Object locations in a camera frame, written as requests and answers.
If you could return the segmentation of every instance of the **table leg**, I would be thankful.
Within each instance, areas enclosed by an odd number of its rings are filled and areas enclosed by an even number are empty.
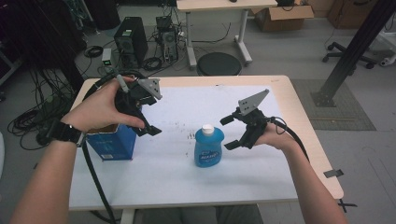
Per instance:
[[[194,48],[192,47],[191,39],[191,13],[186,12],[186,25],[187,25],[187,56],[189,57],[190,70],[195,69],[197,61],[195,59]]]
[[[248,53],[248,49],[244,43],[247,20],[248,20],[248,9],[244,9],[242,11],[242,19],[241,19],[241,27],[239,29],[239,35],[235,36],[235,42],[238,44],[238,48],[242,51],[242,55],[244,56],[244,60],[245,60],[245,66],[248,66],[248,64],[253,62],[253,60],[250,57],[250,54]]]
[[[120,224],[134,224],[134,209],[123,209]]]

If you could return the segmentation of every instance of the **bottle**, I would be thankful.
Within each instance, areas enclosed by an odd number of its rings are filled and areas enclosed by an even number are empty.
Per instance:
[[[195,134],[195,164],[198,167],[209,167],[219,163],[223,139],[224,133],[211,124],[205,124],[198,130]]]

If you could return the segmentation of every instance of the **blue liquid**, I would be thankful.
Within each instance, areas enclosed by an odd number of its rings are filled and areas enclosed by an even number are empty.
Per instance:
[[[210,136],[205,136],[202,129],[195,134],[195,164],[199,167],[209,167],[216,165],[221,160],[221,141],[224,139],[224,133],[215,128]]]

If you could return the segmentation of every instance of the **person's left hand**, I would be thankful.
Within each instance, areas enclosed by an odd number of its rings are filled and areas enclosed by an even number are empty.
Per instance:
[[[128,77],[124,80],[134,81]],[[101,89],[66,114],[61,122],[71,124],[83,132],[119,123],[143,129],[145,127],[143,120],[122,114],[114,106],[114,98],[119,87],[120,83],[116,79],[108,81]]]

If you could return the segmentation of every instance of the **blue box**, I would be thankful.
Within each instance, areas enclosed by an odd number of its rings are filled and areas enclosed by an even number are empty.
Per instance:
[[[131,160],[136,133],[124,124],[114,124],[87,133],[87,141],[104,161]]]

